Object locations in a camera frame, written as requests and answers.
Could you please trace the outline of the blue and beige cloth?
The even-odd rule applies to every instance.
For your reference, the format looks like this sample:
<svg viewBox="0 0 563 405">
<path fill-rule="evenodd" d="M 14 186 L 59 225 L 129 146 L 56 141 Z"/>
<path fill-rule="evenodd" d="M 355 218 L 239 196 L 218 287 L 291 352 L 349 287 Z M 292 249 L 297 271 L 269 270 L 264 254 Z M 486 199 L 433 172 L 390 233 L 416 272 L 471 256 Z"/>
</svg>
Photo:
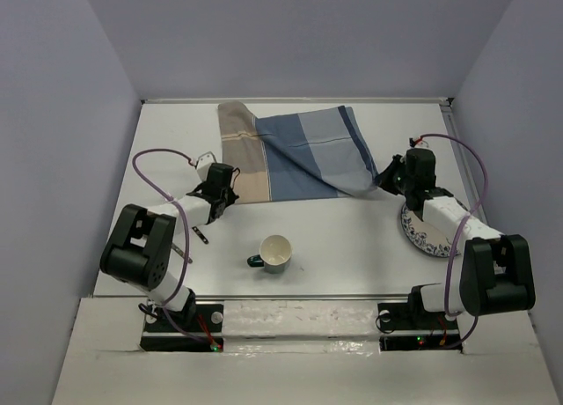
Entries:
<svg viewBox="0 0 563 405">
<path fill-rule="evenodd" d="M 240 203 L 364 198 L 377 188 L 377 167 L 352 107 L 259 118 L 232 101 L 217 112 L 223 161 L 240 171 Z"/>
</svg>

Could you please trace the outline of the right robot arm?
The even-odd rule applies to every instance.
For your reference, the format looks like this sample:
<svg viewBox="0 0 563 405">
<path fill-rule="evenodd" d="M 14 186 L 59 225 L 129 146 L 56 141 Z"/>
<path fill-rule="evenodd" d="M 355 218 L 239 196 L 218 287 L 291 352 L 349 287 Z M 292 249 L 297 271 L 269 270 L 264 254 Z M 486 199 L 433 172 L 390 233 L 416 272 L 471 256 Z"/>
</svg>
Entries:
<svg viewBox="0 0 563 405">
<path fill-rule="evenodd" d="M 460 253 L 460 275 L 453 279 L 456 263 L 449 260 L 443 283 L 412 288 L 405 306 L 406 320 L 424 328 L 437 313 L 456 317 L 527 311 L 536 304 L 530 249 L 520 235 L 506 235 L 486 225 L 464 209 L 456 197 L 436 186 L 435 154 L 413 148 L 395 155 L 377 176 L 377 186 L 402 195 L 407 208 L 451 241 L 450 251 Z"/>
</svg>

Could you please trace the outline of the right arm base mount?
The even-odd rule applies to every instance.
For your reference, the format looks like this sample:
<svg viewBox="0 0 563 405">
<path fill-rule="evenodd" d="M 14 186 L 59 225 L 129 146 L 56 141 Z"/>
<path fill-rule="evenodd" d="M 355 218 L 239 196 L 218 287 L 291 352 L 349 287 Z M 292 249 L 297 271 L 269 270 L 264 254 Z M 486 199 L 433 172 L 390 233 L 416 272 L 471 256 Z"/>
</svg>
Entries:
<svg viewBox="0 0 563 405">
<path fill-rule="evenodd" d="M 383 352 L 440 350 L 461 340 L 456 321 L 444 313 L 415 312 L 406 302 L 379 303 L 375 324 Z"/>
</svg>

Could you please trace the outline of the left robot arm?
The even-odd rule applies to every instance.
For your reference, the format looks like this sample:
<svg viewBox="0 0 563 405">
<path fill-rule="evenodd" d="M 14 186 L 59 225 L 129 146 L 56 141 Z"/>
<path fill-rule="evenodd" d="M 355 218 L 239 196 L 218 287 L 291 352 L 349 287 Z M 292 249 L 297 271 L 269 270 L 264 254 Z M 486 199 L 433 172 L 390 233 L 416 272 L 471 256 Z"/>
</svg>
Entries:
<svg viewBox="0 0 563 405">
<path fill-rule="evenodd" d="M 186 330 L 196 315 L 195 294 L 184 285 L 186 270 L 168 269 L 175 231 L 188 235 L 190 227 L 216 221 L 238 199 L 233 173 L 233 166 L 212 163 L 204 180 L 180 199 L 150 209 L 125 206 L 101 255 L 101 272 L 144 292 L 174 329 Z"/>
</svg>

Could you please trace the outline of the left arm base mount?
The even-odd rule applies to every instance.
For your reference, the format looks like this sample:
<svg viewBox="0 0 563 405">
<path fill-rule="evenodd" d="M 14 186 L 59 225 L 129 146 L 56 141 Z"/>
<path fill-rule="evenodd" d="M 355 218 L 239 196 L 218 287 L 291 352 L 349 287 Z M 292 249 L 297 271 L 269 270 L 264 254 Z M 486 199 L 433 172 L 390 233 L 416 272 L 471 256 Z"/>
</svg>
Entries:
<svg viewBox="0 0 563 405">
<path fill-rule="evenodd" d="M 203 301 L 192 317 L 170 312 L 178 331 L 152 302 L 140 303 L 144 322 L 140 348 L 148 352 L 223 352 L 223 303 Z"/>
</svg>

